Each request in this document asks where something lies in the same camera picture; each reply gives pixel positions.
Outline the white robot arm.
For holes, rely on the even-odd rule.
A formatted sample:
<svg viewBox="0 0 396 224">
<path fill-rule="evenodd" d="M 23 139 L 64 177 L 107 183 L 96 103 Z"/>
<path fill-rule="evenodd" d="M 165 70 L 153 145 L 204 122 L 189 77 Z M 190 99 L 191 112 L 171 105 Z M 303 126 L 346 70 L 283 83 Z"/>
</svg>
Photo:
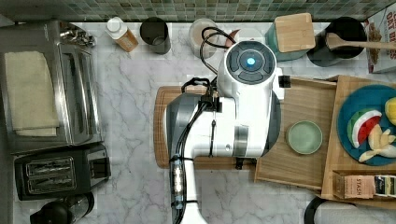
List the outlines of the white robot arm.
<svg viewBox="0 0 396 224">
<path fill-rule="evenodd" d="M 263 43 L 245 40 L 229 47 L 219 65 L 217 83 L 201 95 L 183 91 L 164 111 L 169 153 L 173 224 L 205 224 L 194 178 L 197 157 L 259 158 L 275 144 L 281 122 L 276 96 L 280 70 Z"/>
</svg>

